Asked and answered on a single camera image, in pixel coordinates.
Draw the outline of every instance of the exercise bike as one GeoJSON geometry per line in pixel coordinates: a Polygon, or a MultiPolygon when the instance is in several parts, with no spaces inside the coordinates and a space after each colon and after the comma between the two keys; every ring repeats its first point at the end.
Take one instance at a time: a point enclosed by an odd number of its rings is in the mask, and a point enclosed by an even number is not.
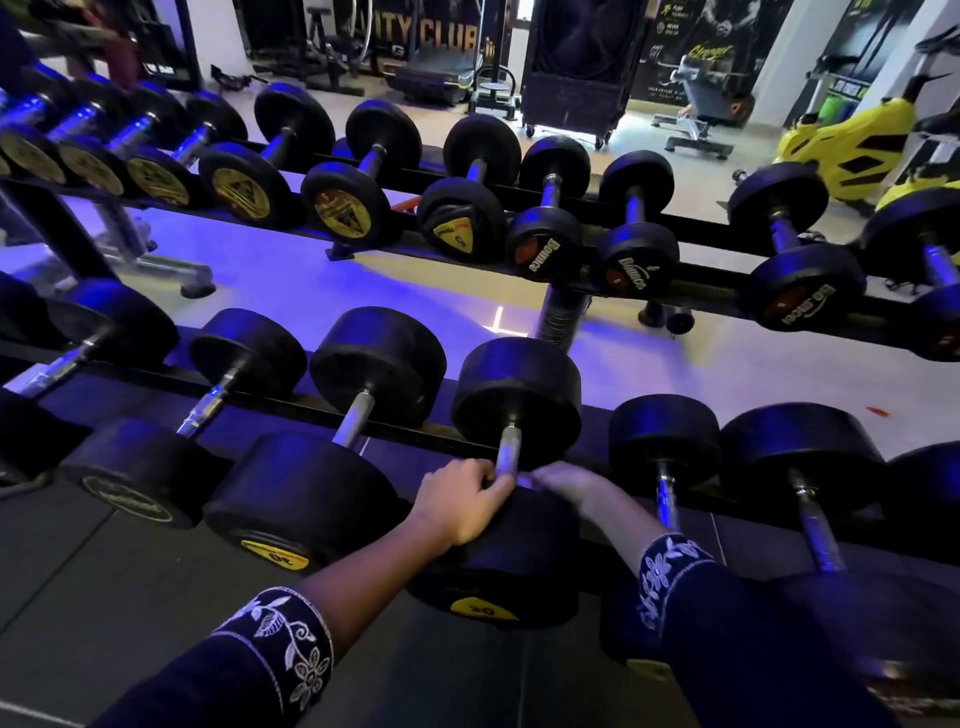
{"type": "Polygon", "coordinates": [[[857,59],[823,57],[810,74],[816,90],[800,121],[780,140],[775,161],[811,162],[817,165],[830,196],[837,200],[864,200],[879,190],[886,176],[900,163],[903,148],[917,122],[917,98],[930,76],[933,62],[941,53],[960,56],[958,26],[916,45],[920,61],[903,94],[884,99],[873,109],[847,121],[829,126],[818,122],[819,109],[826,101],[837,68],[857,59]]]}

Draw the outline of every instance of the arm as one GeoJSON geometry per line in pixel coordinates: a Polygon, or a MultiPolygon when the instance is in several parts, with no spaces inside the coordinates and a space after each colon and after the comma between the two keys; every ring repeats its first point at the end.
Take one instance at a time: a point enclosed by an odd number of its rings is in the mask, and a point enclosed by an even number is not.
{"type": "Polygon", "coordinates": [[[89,728],[295,725],[341,659],[407,581],[479,536],[515,486],[484,490],[493,464],[454,460],[427,475],[410,515],[378,541],[260,593],[206,640],[131,689],[89,728]]]}

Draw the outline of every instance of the rubber dumbbell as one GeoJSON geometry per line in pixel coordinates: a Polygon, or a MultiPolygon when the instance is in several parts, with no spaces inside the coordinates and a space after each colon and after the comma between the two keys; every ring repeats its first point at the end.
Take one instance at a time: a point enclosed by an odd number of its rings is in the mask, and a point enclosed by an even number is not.
{"type": "Polygon", "coordinates": [[[604,172],[600,202],[625,206],[626,223],[596,242],[594,274],[601,290],[646,298],[673,279],[680,262],[677,236],[647,216],[673,199],[673,168],[656,152],[629,152],[604,172]]]}
{"type": "Polygon", "coordinates": [[[115,136],[68,136],[57,145],[60,159],[91,187],[117,197],[132,197],[139,187],[127,173],[126,158],[139,144],[167,146],[186,124],[183,104],[166,88],[141,81],[128,96],[136,116],[115,136]]]}
{"type": "Polygon", "coordinates": [[[812,329],[846,313],[867,288],[856,257],[844,246],[798,237],[829,203],[816,170],[787,161],[739,179],[727,208],[731,227],[750,246],[775,253],[749,275],[740,309],[773,331],[812,329]]]}
{"type": "Polygon", "coordinates": [[[303,88],[274,83],[253,103],[256,125],[268,140],[258,154],[223,141],[200,155],[200,178],[233,216],[262,228],[296,225],[302,218],[279,168],[290,155],[328,155],[336,138],[324,107],[303,88]]]}
{"type": "MultiPolygon", "coordinates": [[[[702,483],[720,467],[720,425],[702,402],[680,395],[648,395],[623,402],[609,425],[610,463],[628,493],[654,496],[657,518],[680,531],[675,491],[702,483]]],[[[636,575],[626,574],[600,602],[600,645],[612,660],[644,675],[670,674],[656,633],[636,608],[636,575]]]]}
{"type": "Polygon", "coordinates": [[[866,265],[932,286],[897,326],[903,345],[931,361],[960,361],[960,272],[951,260],[960,251],[958,214],[960,190],[934,187],[884,206],[860,234],[866,265]]]}
{"type": "Polygon", "coordinates": [[[90,433],[41,407],[42,396],[94,359],[155,367],[180,340],[173,321],[155,303],[115,280],[83,279],[47,301],[47,309],[50,323],[75,348],[17,393],[0,392],[0,471],[8,482],[50,470],[90,433]]]}
{"type": "Polygon", "coordinates": [[[174,207],[203,207],[210,197],[190,167],[201,151],[217,140],[246,140],[247,125],[234,107],[208,91],[198,91],[187,99],[186,114],[197,126],[173,154],[141,144],[128,153],[127,172],[148,197],[174,207]]]}
{"type": "Polygon", "coordinates": [[[394,242],[399,229],[377,180],[388,168],[420,165],[420,132],[396,105],[370,99],[348,117],[347,144],[360,166],[321,162],[303,179],[300,195],[311,217],[332,239],[361,249],[380,248],[394,242]]]}
{"type": "Polygon", "coordinates": [[[0,149],[35,177],[53,184],[82,183],[60,159],[59,145],[76,134],[110,134],[130,112],[123,89],[95,73],[73,82],[81,106],[68,113],[53,129],[24,123],[0,128],[0,149]]]}
{"type": "Polygon", "coordinates": [[[520,170],[520,142],[495,116],[465,116],[446,136],[445,177],[423,192],[417,225],[444,255],[468,263],[503,260],[507,214],[485,185],[513,184],[520,170]]]}
{"type": "Polygon", "coordinates": [[[580,197],[590,183],[590,156],[567,136],[534,144],[520,165],[518,186],[542,190],[539,207],[518,213],[507,230],[507,258],[519,276],[555,282],[580,273],[584,232],[560,197],[580,197]]]}
{"type": "Polygon", "coordinates": [[[190,360],[213,387],[174,431],[137,419],[99,427],[60,463],[59,477],[116,508],[192,528],[228,464],[194,439],[231,392],[286,397],[306,372],[293,334],[253,311],[226,308],[190,342],[190,360]]]}
{"type": "Polygon", "coordinates": [[[262,435],[206,505],[204,521],[231,544],[296,571],[375,541],[409,506],[354,451],[357,438],[368,419],[422,425],[445,371],[444,350],[423,324],[389,308],[348,311],[310,359],[320,394],[346,412],[333,439],[262,435]]]}
{"type": "MultiPolygon", "coordinates": [[[[451,417],[470,441],[498,447],[498,475],[544,465],[580,435],[580,373],[546,342],[494,339],[464,361],[451,417]]],[[[566,501],[516,488],[478,539],[427,567],[408,590],[460,617],[558,626],[577,613],[570,572],[578,538],[566,501]]]]}

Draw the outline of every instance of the weight plate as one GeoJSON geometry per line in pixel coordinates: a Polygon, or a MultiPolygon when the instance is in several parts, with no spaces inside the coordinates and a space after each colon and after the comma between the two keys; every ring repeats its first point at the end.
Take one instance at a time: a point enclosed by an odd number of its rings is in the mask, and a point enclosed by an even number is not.
{"type": "Polygon", "coordinates": [[[405,515],[386,476],[350,449],[308,434],[261,435],[204,508],[228,542],[310,572],[376,541],[405,515]]]}
{"type": "Polygon", "coordinates": [[[311,218],[333,240],[374,249],[400,236],[380,185],[350,164],[321,162],[303,179],[300,196],[311,218]]]}
{"type": "Polygon", "coordinates": [[[770,240],[770,213],[785,207],[797,232],[827,211],[827,186],[810,164],[782,161],[761,167],[730,196],[727,217],[736,232],[750,240],[770,240]]]}
{"type": "Polygon", "coordinates": [[[760,263],[737,305],[764,328],[805,331],[841,317],[867,289],[867,277],[843,246],[810,243],[760,263]]]}
{"type": "Polygon", "coordinates": [[[213,127],[217,139],[246,139],[247,125],[240,113],[220,96],[209,91],[197,91],[186,102],[186,113],[194,125],[213,127]]]}
{"type": "Polygon", "coordinates": [[[253,116],[268,140],[285,128],[293,130],[297,149],[306,154],[328,155],[336,141],[333,122],[324,107],[298,86],[283,82],[268,85],[253,102],[253,116]]]}
{"type": "Polygon", "coordinates": [[[580,372],[552,344],[505,337],[468,354],[450,416],[473,442],[497,447],[503,428],[520,428],[520,467],[553,462],[580,436],[580,372]]]}
{"type": "Polygon", "coordinates": [[[787,514],[797,511],[792,470],[816,488],[828,516],[870,505],[887,477],[860,422],[823,404],[787,402],[750,410],[720,430],[720,445],[724,491],[787,514]]]}
{"type": "Polygon", "coordinates": [[[190,361],[211,384],[239,368],[235,391],[289,395],[306,373],[306,352],[280,324],[246,308],[225,308],[190,342],[190,361]]]}
{"type": "Polygon", "coordinates": [[[897,271],[897,280],[926,283],[925,232],[951,254],[960,252],[956,235],[960,219],[960,190],[933,187],[901,197],[878,210],[860,234],[863,260],[868,268],[897,271]]]}
{"type": "Polygon", "coordinates": [[[485,184],[513,184],[520,171],[520,142],[510,126],[485,114],[465,116],[444,142],[444,167],[450,177],[466,177],[476,159],[487,164],[485,184]]]}
{"type": "Polygon", "coordinates": [[[673,199],[673,167],[663,155],[647,150],[628,152],[607,167],[600,181],[599,199],[607,205],[625,206],[634,187],[643,190],[647,215],[662,211],[673,199]]]}
{"type": "Polygon", "coordinates": [[[372,420],[407,427],[430,415],[445,373],[444,349],[429,328],[376,306],[343,314],[310,359],[317,391],[338,410],[368,390],[372,420]]]}
{"type": "Polygon", "coordinates": [[[139,518],[193,528],[228,461],[143,420],[96,429],[57,470],[58,479],[139,518]]]}
{"type": "Polygon", "coordinates": [[[496,195],[483,184],[462,177],[437,180],[420,198],[417,225],[430,245],[454,260],[503,260],[507,214],[496,195]]]}
{"type": "Polygon", "coordinates": [[[681,395],[648,395],[613,410],[610,464],[631,479],[629,492],[657,491],[658,463],[667,463],[679,487],[701,483],[720,468],[720,425],[700,401],[681,395]]]}
{"type": "Polygon", "coordinates": [[[381,99],[360,104],[347,118],[347,144],[356,159],[362,159],[374,144],[386,150],[384,166],[417,169],[423,145],[417,125],[398,106],[381,99]]]}
{"type": "Polygon", "coordinates": [[[647,298],[673,279],[680,262],[677,237],[656,223],[632,223],[596,241],[597,285],[615,295],[647,298]]]}
{"type": "Polygon", "coordinates": [[[550,174],[563,178],[565,197],[581,197],[590,184],[590,155],[569,136],[541,139],[527,150],[516,184],[521,189],[543,189],[543,179],[550,174]]]}
{"type": "Polygon", "coordinates": [[[50,321],[74,344],[104,334],[95,358],[155,367],[180,341],[174,322],[159,306],[110,279],[82,279],[47,302],[50,321]]]}

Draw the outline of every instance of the gym banner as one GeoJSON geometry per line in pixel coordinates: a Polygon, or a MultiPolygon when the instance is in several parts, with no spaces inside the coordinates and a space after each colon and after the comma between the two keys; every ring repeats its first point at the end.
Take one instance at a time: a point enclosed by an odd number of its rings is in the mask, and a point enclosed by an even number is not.
{"type": "Polygon", "coordinates": [[[670,74],[683,56],[715,61],[730,93],[748,94],[767,60],[793,0],[660,2],[640,56],[631,97],[685,106],[670,74]]]}

